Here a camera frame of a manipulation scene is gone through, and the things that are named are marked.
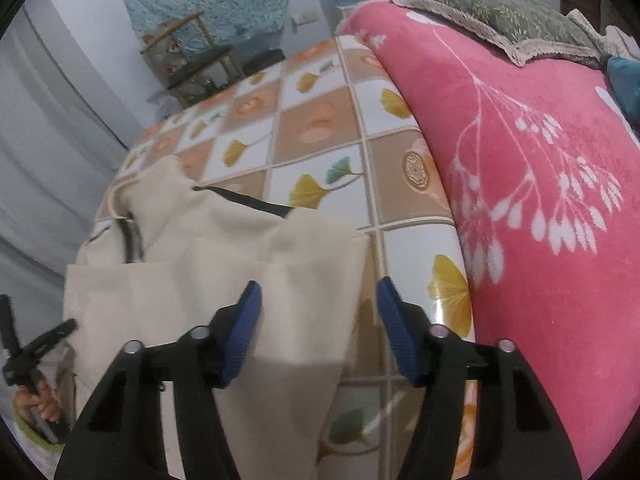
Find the person's left hand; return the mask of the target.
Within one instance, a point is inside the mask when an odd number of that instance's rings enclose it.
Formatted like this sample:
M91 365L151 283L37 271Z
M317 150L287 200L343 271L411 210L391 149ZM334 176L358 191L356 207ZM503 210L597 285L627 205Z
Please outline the person's left hand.
M36 388L36 393L32 393L27 387L20 387L16 390L14 405L17 414L31 424L35 421L35 417L32 416L30 410L35 408L39 416L46 422L57 422L61 416L61 408L47 379L40 378Z

